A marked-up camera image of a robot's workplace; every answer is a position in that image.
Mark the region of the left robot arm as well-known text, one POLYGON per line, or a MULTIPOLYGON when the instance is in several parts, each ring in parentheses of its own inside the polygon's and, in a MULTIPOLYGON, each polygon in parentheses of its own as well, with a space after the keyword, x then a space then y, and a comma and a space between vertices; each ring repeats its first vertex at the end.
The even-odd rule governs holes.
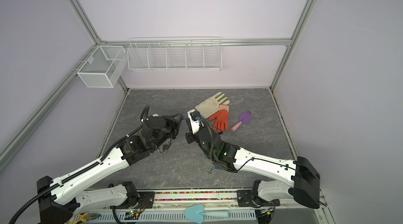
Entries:
POLYGON ((45 176, 37 182, 37 195, 24 204, 11 218, 14 224, 22 213, 38 202, 42 224, 65 224, 85 208, 136 208, 141 200, 132 182, 117 185, 105 192, 87 189, 109 175, 123 170, 150 156, 163 146, 168 149, 179 134, 182 115, 149 115, 149 105, 141 113, 141 125, 117 140, 100 158, 57 178, 45 176))

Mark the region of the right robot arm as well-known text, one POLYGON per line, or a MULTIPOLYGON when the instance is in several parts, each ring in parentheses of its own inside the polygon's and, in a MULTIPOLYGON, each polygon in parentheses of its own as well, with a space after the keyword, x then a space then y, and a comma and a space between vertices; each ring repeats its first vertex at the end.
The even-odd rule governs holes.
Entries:
POLYGON ((254 183, 252 198, 257 204, 270 201, 270 196, 285 196, 304 207, 320 208, 321 176, 308 159, 301 156, 296 160, 278 159, 259 155, 222 141, 206 122, 186 122, 189 128, 187 142, 196 143, 216 167, 230 173, 248 171, 273 180, 254 183))

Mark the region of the red rubber glove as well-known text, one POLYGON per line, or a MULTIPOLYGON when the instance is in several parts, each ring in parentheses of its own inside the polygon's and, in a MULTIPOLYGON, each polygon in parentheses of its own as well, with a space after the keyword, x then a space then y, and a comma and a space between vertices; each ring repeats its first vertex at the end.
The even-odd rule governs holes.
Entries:
POLYGON ((229 105, 220 105, 218 112, 211 115, 209 121, 214 121, 213 129, 218 133, 228 130, 229 105))

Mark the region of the cream work glove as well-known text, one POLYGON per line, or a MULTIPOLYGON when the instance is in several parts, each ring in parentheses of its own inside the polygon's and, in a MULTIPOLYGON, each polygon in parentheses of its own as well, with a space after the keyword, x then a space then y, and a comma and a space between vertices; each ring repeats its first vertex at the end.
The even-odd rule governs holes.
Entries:
POLYGON ((230 99, 223 92, 218 92, 205 101, 198 104, 195 109, 200 112, 201 116, 208 119, 210 116, 220 110, 221 105, 229 105, 230 99))

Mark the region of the teal trowel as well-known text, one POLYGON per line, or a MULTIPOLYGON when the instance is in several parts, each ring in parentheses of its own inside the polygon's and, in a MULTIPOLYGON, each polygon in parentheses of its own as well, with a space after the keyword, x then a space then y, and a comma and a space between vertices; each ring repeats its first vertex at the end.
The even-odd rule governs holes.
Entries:
POLYGON ((202 224, 205 217, 229 218, 229 212, 226 210, 206 211, 204 205, 198 204, 185 209, 185 217, 197 224, 202 224))

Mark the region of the white mesh box basket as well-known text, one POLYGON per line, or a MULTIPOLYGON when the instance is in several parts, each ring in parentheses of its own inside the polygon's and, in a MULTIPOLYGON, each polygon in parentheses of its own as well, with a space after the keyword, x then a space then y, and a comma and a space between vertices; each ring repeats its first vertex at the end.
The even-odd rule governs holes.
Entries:
POLYGON ((126 65, 127 53, 123 46, 99 45, 77 74, 86 87, 114 88, 126 65))

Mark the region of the yellow handled pliers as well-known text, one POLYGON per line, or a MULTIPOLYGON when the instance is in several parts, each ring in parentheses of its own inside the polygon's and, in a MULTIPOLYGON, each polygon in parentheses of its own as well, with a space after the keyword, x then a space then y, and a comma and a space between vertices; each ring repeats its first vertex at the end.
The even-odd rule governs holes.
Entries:
POLYGON ((81 213, 77 216, 77 220, 70 224, 83 224, 99 217, 98 213, 81 213))

